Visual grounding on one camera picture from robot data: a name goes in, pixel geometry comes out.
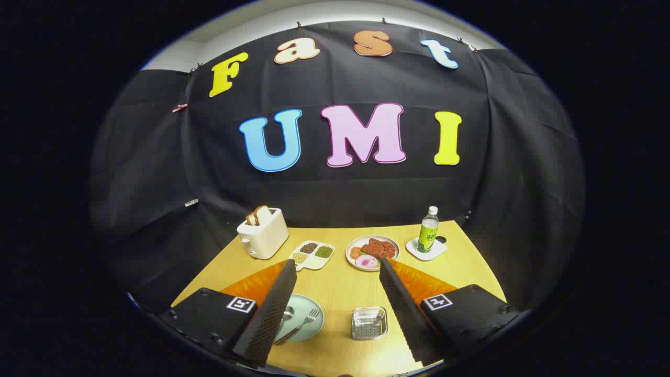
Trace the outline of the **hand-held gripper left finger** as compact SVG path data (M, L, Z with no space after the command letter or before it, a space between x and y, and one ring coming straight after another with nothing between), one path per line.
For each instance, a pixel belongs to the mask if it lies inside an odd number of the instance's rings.
M160 315L160 322L195 349L252 369L264 367L297 271L287 259L227 288L196 290Z

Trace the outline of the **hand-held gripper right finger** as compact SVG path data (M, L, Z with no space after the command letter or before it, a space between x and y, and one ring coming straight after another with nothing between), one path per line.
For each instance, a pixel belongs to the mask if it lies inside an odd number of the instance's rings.
M477 284L456 288L397 260L381 260L379 281L412 357L423 365L467 362L524 318Z

